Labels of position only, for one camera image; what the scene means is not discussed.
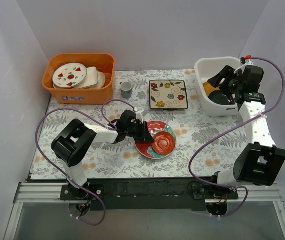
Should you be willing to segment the large red teal plate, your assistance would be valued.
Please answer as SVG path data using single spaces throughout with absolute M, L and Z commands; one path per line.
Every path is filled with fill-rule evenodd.
M 167 123 L 163 122 L 163 121 L 149 121 L 147 123 L 148 125 L 148 130 L 151 134 L 151 136 L 154 138 L 154 136 L 159 133 L 159 132 L 168 132 L 170 133 L 174 139 L 175 139 L 175 146 L 177 143 L 177 136 L 175 131 L 173 130 L 173 128 L 168 125 Z M 158 153 L 156 153 L 152 147 L 152 143 L 139 143 L 139 142 L 135 142 L 135 146 L 137 148 L 137 150 L 139 151 L 140 154 L 142 154 L 143 156 L 152 159 L 152 160 L 160 160 L 163 159 L 165 157 L 168 157 L 171 153 L 173 153 L 173 151 L 168 154 L 168 155 L 160 155 Z

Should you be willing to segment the yellow dotted scalloped plate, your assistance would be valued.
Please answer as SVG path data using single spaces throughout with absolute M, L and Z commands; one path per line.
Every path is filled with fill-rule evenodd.
M 207 81 L 203 83 L 203 88 L 205 90 L 207 97 L 209 97 L 215 91 L 220 91 L 218 87 L 213 87 Z

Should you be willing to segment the glossy black plate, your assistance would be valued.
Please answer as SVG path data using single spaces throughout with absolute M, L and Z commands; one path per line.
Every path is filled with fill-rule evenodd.
M 231 95 L 228 95 L 226 93 L 224 93 L 221 90 L 215 90 L 213 91 L 208 98 L 218 104 L 218 105 L 223 105 L 223 106 L 227 106 L 227 105 L 234 105 L 235 104 L 235 100 Z

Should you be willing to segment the small orange saucer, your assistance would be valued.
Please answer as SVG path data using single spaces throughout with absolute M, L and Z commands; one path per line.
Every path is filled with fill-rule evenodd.
M 152 148 L 159 155 L 168 155 L 176 147 L 176 140 L 169 132 L 159 132 L 153 139 L 154 143 L 152 143 Z

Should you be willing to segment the square floral plate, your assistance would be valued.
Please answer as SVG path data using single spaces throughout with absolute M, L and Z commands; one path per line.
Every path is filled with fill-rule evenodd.
M 184 80 L 150 80 L 149 81 L 149 107 L 151 110 L 189 108 L 187 87 Z

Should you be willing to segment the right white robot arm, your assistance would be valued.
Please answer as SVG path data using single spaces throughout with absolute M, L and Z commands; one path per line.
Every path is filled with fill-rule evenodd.
M 234 98 L 245 123 L 247 139 L 247 146 L 235 161 L 233 169 L 218 172 L 217 181 L 209 185 L 209 194 L 215 199 L 227 193 L 226 186 L 272 186 L 285 162 L 285 150 L 277 147 L 267 123 L 266 99 L 259 92 L 263 77 L 261 67 L 248 65 L 243 71 L 235 71 L 226 65 L 207 81 L 217 88 L 210 94 L 210 100 L 225 103 L 228 98 Z

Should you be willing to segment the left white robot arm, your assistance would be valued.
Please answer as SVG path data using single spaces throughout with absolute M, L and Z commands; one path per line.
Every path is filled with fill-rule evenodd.
M 51 149 L 62 161 L 67 175 L 68 191 L 78 200 L 89 195 L 88 179 L 82 161 L 92 144 L 117 144 L 126 137 L 137 143 L 152 144 L 155 142 L 148 124 L 141 112 L 125 110 L 119 119 L 111 121 L 108 127 L 85 124 L 73 119 L 67 127 L 53 140 Z

